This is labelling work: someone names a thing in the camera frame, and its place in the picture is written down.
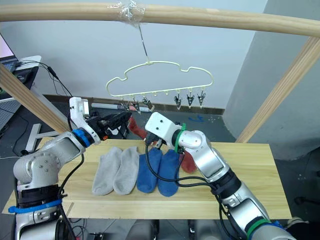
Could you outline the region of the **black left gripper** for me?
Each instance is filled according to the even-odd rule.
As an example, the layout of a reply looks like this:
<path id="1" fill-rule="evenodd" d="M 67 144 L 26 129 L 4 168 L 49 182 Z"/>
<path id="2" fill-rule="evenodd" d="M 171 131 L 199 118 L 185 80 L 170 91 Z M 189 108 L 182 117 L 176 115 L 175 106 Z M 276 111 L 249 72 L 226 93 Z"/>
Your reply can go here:
<path id="1" fill-rule="evenodd" d="M 129 134 L 128 120 L 131 116 L 131 112 L 114 113 L 105 117 L 92 115 L 86 119 L 86 123 L 97 133 L 101 141 L 114 139 L 116 136 L 126 139 Z"/>

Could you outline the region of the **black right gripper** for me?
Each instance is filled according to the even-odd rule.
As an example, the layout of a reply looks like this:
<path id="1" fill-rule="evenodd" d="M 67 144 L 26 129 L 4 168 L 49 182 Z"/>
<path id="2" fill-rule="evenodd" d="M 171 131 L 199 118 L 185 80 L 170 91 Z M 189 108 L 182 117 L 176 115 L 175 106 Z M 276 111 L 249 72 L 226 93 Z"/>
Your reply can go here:
<path id="1" fill-rule="evenodd" d="M 166 144 L 166 141 L 151 132 L 147 132 L 144 143 L 146 146 L 152 145 L 154 148 L 161 148 L 162 145 Z"/>

